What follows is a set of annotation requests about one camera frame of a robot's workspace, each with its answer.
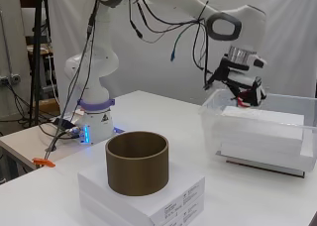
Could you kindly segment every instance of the orange object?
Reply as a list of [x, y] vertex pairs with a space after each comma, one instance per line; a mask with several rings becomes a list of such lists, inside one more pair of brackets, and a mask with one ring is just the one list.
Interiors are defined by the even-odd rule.
[[34, 165], [43, 165], [43, 166], [48, 166], [49, 168], [54, 168], [55, 164], [52, 163], [50, 160], [44, 160], [44, 159], [33, 159], [33, 164]]

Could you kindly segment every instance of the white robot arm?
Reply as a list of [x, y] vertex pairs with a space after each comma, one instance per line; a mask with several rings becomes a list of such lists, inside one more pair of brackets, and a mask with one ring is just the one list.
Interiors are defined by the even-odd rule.
[[[115, 8], [122, 0], [99, 1], [93, 32], [90, 29], [90, 33], [93, 33], [95, 38], [90, 38], [90, 46], [93, 47], [91, 52], [87, 49], [84, 58], [82, 55], [71, 57], [65, 66], [65, 72], [69, 77], [75, 76], [81, 66], [78, 85], [83, 90], [83, 95], [78, 104], [84, 109], [84, 116], [76, 124], [83, 130], [82, 142], [85, 144], [98, 143], [110, 138], [114, 129], [110, 116], [110, 107], [114, 105], [114, 100], [109, 99], [109, 92], [101, 86], [99, 78], [111, 74], [119, 66], [118, 58], [111, 48], [108, 9]], [[265, 61], [257, 56], [257, 50], [264, 38], [263, 11], [252, 6], [218, 11], [200, 0], [150, 1], [180, 8], [195, 20], [203, 21], [210, 38], [232, 42], [220, 66], [205, 83], [205, 89], [208, 89], [215, 80], [222, 81], [232, 90], [239, 105], [261, 104], [265, 99], [261, 79], [247, 77], [246, 73], [254, 66], [265, 66]]]

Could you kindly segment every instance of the brown cylinder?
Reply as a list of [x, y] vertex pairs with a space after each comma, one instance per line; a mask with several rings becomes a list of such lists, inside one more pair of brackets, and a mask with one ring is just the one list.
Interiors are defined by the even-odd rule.
[[109, 186], [129, 196], [158, 192], [168, 183], [168, 141], [149, 132], [118, 135], [106, 145]]

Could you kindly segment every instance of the white curtain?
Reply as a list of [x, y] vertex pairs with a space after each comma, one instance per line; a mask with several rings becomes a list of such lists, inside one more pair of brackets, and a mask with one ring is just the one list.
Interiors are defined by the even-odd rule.
[[[316, 83], [317, 0], [209, 0], [218, 9], [232, 9], [244, 4], [254, 5], [267, 13], [267, 27], [260, 55], [269, 67], [255, 69], [251, 74], [263, 77], [268, 92], [313, 97]], [[53, 31], [54, 62], [60, 102], [64, 104], [69, 80], [64, 74], [65, 61], [80, 54], [85, 38], [82, 20], [85, 0], [49, 0]], [[191, 57], [195, 28], [181, 38], [176, 59], [170, 62], [174, 41], [180, 31], [166, 34], [155, 45], [138, 39], [129, 24], [127, 2], [111, 10], [113, 48], [120, 60], [119, 69], [101, 79], [116, 97], [134, 90], [201, 104], [210, 93], [202, 90], [203, 75]], [[172, 8], [152, 5], [154, 12], [166, 20], [182, 21], [188, 16]], [[133, 18], [148, 40], [155, 35], [144, 28], [135, 9]], [[155, 21], [153, 26], [162, 28]], [[218, 66], [230, 44], [210, 42], [209, 68]], [[70, 108], [73, 108], [78, 93]]]

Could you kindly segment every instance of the stack of white boxes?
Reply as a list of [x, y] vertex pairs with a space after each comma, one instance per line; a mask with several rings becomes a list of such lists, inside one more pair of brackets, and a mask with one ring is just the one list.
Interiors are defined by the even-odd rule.
[[227, 106], [214, 126], [221, 155], [292, 170], [312, 171], [312, 130], [304, 116]]
[[105, 164], [78, 174], [80, 203], [95, 226], [187, 226], [204, 209], [205, 178], [175, 164], [157, 193], [125, 196], [108, 185]]

